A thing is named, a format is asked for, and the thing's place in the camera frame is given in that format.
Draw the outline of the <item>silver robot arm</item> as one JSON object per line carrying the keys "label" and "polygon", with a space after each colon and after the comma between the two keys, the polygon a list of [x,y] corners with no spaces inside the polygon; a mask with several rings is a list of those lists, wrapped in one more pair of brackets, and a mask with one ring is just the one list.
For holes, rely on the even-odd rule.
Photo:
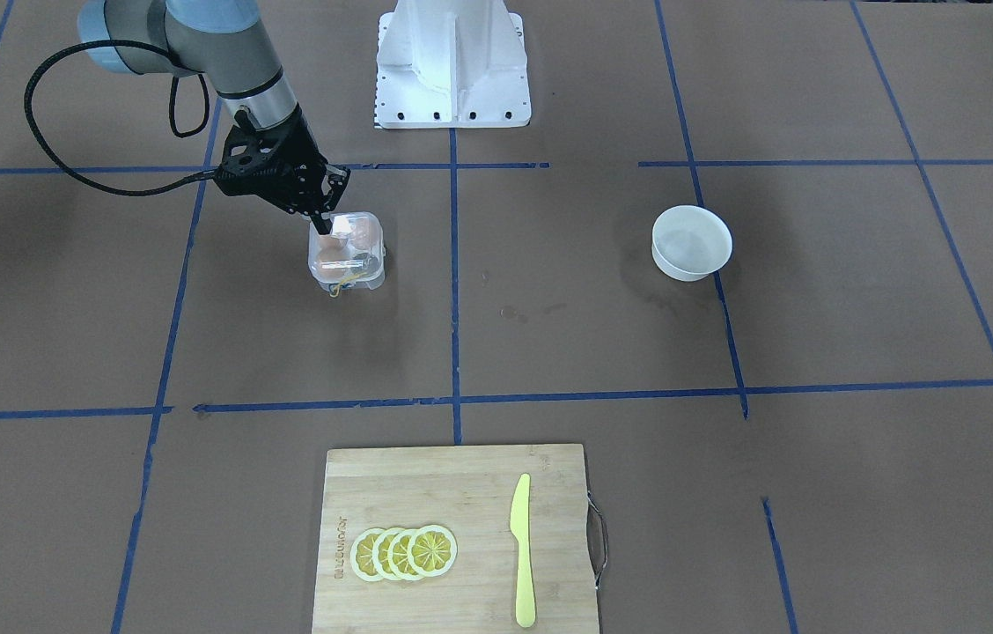
{"label": "silver robot arm", "polygon": [[332,232],[350,177],[320,152],[254,1],[87,1],[91,59],[122,75],[204,77],[232,116],[211,179]]}

